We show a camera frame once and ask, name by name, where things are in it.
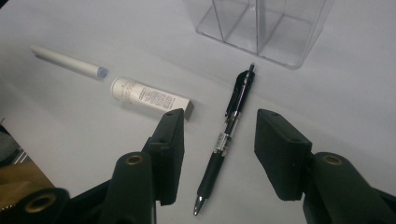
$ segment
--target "white marker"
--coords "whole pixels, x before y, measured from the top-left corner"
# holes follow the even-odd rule
[[[105,77],[107,75],[107,69],[104,67],[92,63],[86,63],[82,60],[75,59],[49,49],[44,49],[36,45],[31,46],[30,49],[37,58],[49,63],[54,63],[71,71],[92,77]]]
[[[194,108],[191,100],[187,98],[154,89],[125,77],[119,77],[113,81],[111,94],[118,100],[145,105],[162,112],[182,108],[185,119],[190,118]]]

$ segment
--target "pen clip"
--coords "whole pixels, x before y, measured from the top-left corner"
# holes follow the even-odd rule
[[[235,85],[233,87],[233,95],[231,96],[230,103],[228,103],[227,110],[225,111],[225,117],[230,117],[231,113],[242,109],[242,106],[245,102],[245,99],[242,98],[246,98],[246,96],[248,95],[246,90],[243,89],[245,89],[246,87],[250,89],[250,85],[253,82],[255,76],[253,69],[254,64],[250,66],[249,70],[242,72],[236,78]]]
[[[238,95],[239,92],[241,91],[242,85],[244,84],[244,80],[241,77],[241,75],[245,74],[246,72],[241,73],[238,78],[236,79],[235,86],[233,87],[233,95],[231,96],[230,103],[228,103],[227,110],[225,111],[225,117],[228,117],[231,112],[233,112],[235,108],[235,104],[238,102]]]

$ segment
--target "cosmetic tube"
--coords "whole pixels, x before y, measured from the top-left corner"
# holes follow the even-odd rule
[[[162,112],[182,108],[188,120],[194,108],[190,99],[160,91],[125,77],[119,77],[111,85],[114,98],[136,105],[144,105]]]

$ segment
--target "pen tip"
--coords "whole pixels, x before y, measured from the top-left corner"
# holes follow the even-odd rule
[[[205,199],[202,196],[198,196],[197,200],[195,201],[194,206],[194,215],[197,216],[199,211],[201,210],[202,206],[204,205]]]

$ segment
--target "black mechanical part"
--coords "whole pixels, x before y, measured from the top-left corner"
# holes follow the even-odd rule
[[[260,109],[255,153],[279,199],[300,200],[309,224],[396,223],[396,199],[373,189],[345,158],[319,152],[282,116]]]
[[[311,147],[312,143],[281,115],[258,111],[254,152],[279,199],[301,199]]]
[[[147,152],[153,161],[155,200],[161,205],[175,202],[181,164],[184,157],[183,110],[164,114],[154,134],[148,139],[142,152]]]
[[[184,111],[163,115],[142,152],[119,158],[113,176],[73,199],[43,189],[0,213],[3,224],[151,224],[155,201],[174,203],[184,156]]]

